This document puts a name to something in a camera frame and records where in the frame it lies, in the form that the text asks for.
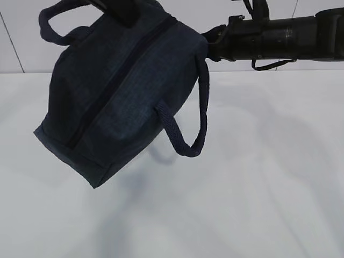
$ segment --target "white surface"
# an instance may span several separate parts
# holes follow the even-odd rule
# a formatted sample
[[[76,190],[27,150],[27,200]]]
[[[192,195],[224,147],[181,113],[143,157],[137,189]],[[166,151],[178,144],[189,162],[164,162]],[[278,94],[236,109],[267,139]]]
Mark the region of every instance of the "white surface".
[[[5,258],[344,257],[344,74],[211,74],[196,159],[165,133],[93,190],[38,142],[49,74],[0,75]],[[178,114],[199,127],[194,91]]]
[[[15,50],[0,18],[0,73],[22,73]]]
[[[332,9],[343,8],[343,0],[299,0],[295,17],[314,16],[316,13]],[[296,63],[286,64],[279,70],[343,70],[344,62],[315,62],[297,61]]]
[[[39,12],[56,2],[58,0],[0,0],[0,10],[27,73],[52,71],[59,54],[64,49],[44,42],[39,34]],[[161,3],[180,21],[202,33],[220,24],[227,24],[228,17],[231,15],[246,14],[248,17],[241,1],[162,0]],[[291,17],[295,3],[296,0],[270,0],[271,17],[274,19]],[[81,8],[56,17],[52,20],[52,26],[59,33],[66,34],[77,26],[90,25],[100,15],[101,12],[93,7]],[[210,69],[215,71],[251,70],[251,65],[249,61],[210,62]]]

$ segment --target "white table surface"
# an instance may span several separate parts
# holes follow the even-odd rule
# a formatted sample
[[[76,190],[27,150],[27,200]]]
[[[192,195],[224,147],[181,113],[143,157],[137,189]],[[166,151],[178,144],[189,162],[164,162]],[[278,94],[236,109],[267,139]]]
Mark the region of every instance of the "white table surface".
[[[203,154],[163,132],[97,190],[32,133],[50,77],[0,75],[1,257],[344,257],[342,71],[212,73]]]

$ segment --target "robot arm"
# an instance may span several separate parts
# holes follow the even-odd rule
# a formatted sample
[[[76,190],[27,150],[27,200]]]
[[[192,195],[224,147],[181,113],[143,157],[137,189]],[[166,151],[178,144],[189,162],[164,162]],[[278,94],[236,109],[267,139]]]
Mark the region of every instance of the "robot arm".
[[[296,60],[344,61],[344,8],[315,16],[270,20],[266,0],[243,0],[252,20],[231,16],[228,25],[203,35],[213,61],[253,60],[256,70],[267,70]],[[257,68],[256,60],[288,59]]]

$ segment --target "black metal arm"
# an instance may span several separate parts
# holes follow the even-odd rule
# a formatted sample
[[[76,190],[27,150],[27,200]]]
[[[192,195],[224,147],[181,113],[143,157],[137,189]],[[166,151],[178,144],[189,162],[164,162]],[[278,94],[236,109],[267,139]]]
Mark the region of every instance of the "black metal arm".
[[[228,25],[203,35],[209,41],[209,58],[215,62],[253,60],[266,70],[296,60],[344,61],[344,8],[315,16],[270,20],[266,0],[243,0],[252,20],[231,16]],[[257,68],[259,59],[288,59]]]
[[[127,27],[135,25],[140,12],[135,0],[84,0],[107,13]]]

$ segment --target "bag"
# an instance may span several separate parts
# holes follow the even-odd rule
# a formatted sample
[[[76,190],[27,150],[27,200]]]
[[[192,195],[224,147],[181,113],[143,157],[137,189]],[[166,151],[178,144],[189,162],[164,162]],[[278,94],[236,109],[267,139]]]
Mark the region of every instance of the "bag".
[[[137,2],[140,18],[127,28],[102,15],[62,37],[48,21],[86,5],[62,0],[40,14],[43,39],[69,45],[58,59],[48,113],[34,134],[96,188],[166,130],[174,149],[196,157],[207,130],[207,40],[154,0]],[[200,131],[188,146],[174,119],[199,78]]]

